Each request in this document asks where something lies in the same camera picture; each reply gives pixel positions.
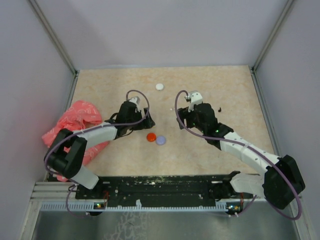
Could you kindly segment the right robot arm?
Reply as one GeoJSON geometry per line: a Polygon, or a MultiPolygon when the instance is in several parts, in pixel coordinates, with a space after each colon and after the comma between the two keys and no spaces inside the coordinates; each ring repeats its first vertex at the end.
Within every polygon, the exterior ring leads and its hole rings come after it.
{"type": "Polygon", "coordinates": [[[188,132],[192,128],[200,133],[192,135],[206,140],[222,152],[229,153],[254,169],[257,174],[237,172],[223,185],[229,198],[249,193],[265,198],[277,210],[285,209],[292,201],[299,205],[299,194],[306,188],[296,163],[290,155],[283,157],[268,153],[243,139],[231,127],[218,122],[209,103],[175,111],[179,127],[188,132]]]}

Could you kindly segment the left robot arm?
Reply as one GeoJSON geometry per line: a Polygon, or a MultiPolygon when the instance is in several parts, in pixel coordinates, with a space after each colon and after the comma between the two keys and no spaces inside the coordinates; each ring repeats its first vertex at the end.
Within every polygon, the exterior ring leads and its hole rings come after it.
{"type": "Polygon", "coordinates": [[[60,130],[44,157],[44,166],[52,174],[85,187],[87,194],[97,199],[103,195],[104,186],[84,166],[86,150],[122,138],[127,131],[151,129],[155,125],[149,107],[140,109],[138,99],[133,97],[122,103],[118,113],[97,126],[78,131],[60,130]]]}

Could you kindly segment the orange charging case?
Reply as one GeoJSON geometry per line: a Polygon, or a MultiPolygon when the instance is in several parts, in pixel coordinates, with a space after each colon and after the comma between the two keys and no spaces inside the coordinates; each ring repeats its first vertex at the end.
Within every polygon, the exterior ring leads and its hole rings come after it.
{"type": "Polygon", "coordinates": [[[157,139],[157,135],[153,132],[147,134],[146,139],[148,142],[155,142],[157,139]]]}

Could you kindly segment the purple charging case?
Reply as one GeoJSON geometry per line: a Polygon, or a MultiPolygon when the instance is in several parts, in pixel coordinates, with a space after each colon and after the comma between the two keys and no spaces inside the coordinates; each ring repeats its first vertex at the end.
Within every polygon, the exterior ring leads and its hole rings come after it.
{"type": "Polygon", "coordinates": [[[165,143],[166,143],[166,138],[163,136],[163,135],[159,135],[156,137],[156,144],[159,145],[159,146],[163,146],[165,143]]]}

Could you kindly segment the white charging case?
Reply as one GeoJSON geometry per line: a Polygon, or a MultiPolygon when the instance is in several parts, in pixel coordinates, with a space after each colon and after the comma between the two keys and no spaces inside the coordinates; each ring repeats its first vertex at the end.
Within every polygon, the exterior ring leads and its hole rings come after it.
{"type": "Polygon", "coordinates": [[[162,91],[163,89],[164,89],[164,85],[162,84],[162,83],[157,83],[156,85],[155,85],[155,89],[157,90],[157,91],[162,91]]]}

